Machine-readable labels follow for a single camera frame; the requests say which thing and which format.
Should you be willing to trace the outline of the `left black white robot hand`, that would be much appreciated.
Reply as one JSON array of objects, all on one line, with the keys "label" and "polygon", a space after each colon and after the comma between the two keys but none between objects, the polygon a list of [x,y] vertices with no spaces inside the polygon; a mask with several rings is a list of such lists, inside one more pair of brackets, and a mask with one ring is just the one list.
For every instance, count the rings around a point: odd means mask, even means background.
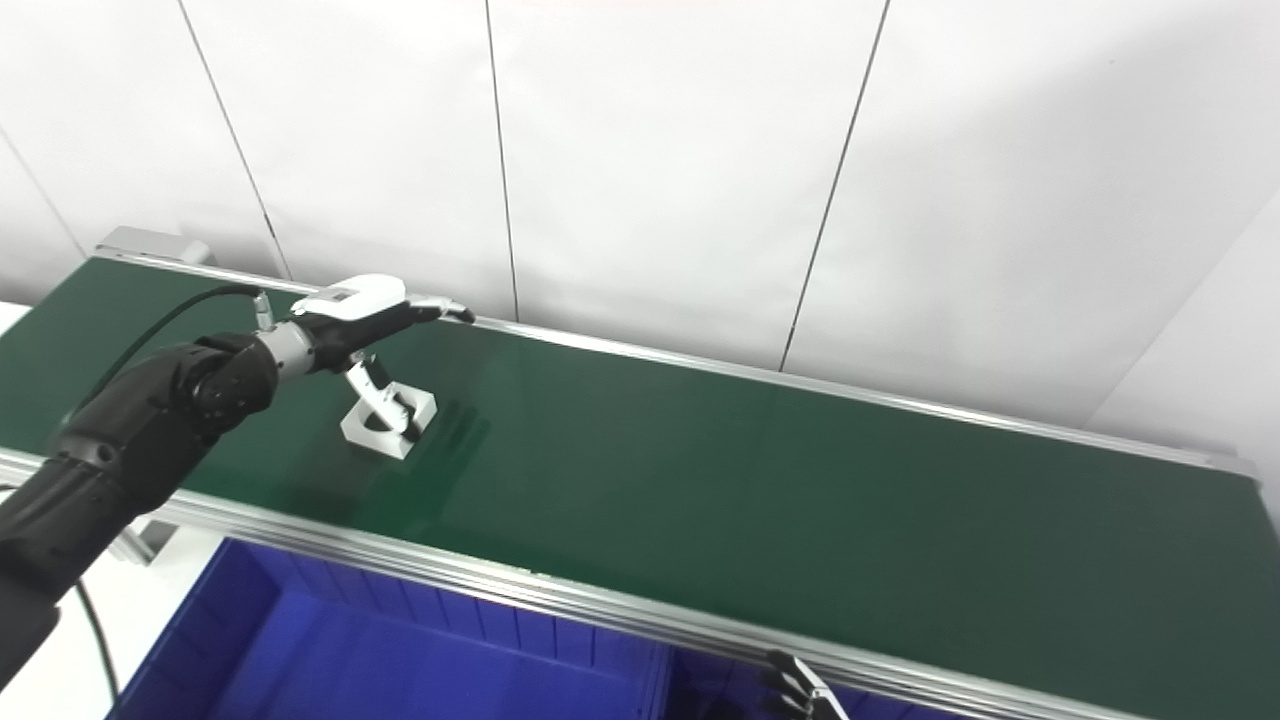
[{"label": "left black white robot hand", "polygon": [[347,441],[404,459],[436,413],[431,393],[398,383],[371,347],[415,325],[443,319],[472,324],[461,302],[417,295],[385,274],[339,281],[296,301],[292,322],[310,338],[316,370],[340,374],[357,401],[340,421]]}]

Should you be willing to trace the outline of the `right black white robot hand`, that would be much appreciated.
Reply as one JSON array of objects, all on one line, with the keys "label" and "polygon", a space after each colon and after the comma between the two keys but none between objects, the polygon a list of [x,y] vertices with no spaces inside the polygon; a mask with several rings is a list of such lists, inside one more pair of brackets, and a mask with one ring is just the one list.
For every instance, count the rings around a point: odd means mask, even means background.
[{"label": "right black white robot hand", "polygon": [[833,689],[800,657],[768,650],[765,661],[762,710],[782,719],[850,719]]}]

